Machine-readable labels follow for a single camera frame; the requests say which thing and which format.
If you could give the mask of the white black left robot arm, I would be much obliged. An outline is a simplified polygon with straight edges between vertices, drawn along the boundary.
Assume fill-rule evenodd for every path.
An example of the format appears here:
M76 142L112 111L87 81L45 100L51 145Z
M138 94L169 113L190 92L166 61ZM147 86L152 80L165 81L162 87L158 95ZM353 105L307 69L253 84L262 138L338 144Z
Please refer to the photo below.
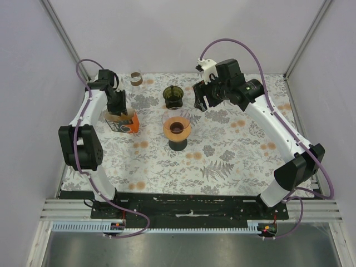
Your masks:
M114 219L122 214L122 204L114 200L116 189L102 167L103 148L95 125L105 107L110 115L128 114L126 92L111 70L99 70L98 79L85 86L87 91L78 114L68 126L58 130L63 158L66 165L88 180L95 200L106 201L103 212Z

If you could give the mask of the dark green glass jar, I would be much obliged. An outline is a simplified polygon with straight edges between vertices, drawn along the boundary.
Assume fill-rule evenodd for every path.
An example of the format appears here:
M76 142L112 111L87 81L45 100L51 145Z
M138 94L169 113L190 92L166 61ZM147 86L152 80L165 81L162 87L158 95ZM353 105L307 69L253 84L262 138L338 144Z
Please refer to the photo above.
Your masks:
M184 92L181 87L171 85L164 89L162 95L165 100L166 108L180 108L183 106L182 98L184 96Z

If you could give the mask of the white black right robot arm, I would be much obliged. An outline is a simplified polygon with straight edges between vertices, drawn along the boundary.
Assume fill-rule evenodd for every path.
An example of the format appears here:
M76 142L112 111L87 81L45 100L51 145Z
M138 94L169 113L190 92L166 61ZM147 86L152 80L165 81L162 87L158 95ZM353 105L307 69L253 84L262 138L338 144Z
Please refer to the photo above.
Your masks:
M257 79L245 79L237 60L198 60L196 69L202 73L202 81L193 86L195 108L206 111L223 101L237 105L270 137L284 160L254 206L256 215L267 219L275 212L275 205L317 173L324 147L305 139L277 109L263 84Z

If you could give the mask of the round bamboo dripper holder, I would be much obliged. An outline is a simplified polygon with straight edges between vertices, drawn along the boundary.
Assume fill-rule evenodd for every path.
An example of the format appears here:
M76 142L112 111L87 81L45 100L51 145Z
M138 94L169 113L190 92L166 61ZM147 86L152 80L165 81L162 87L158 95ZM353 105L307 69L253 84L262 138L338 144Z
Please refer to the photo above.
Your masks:
M170 117L163 123L163 132L170 141L181 142L191 134L190 120L181 116Z

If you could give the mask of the brown tape roll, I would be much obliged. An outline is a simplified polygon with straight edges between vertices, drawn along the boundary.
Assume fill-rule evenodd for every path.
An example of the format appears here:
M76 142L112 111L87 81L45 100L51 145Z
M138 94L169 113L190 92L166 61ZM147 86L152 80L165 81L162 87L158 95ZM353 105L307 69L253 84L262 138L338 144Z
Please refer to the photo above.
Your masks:
M130 74L130 83L132 86L139 86L143 83L141 72L133 72Z

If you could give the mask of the clear glass dripper cone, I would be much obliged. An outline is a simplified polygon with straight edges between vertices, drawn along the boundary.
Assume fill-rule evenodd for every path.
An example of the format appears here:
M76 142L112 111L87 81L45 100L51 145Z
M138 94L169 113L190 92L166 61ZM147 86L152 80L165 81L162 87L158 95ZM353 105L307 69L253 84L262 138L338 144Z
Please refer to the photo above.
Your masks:
M162 116L163 127L169 130L173 122L181 122L185 128L190 125L190 114L183 108L171 108L164 112Z

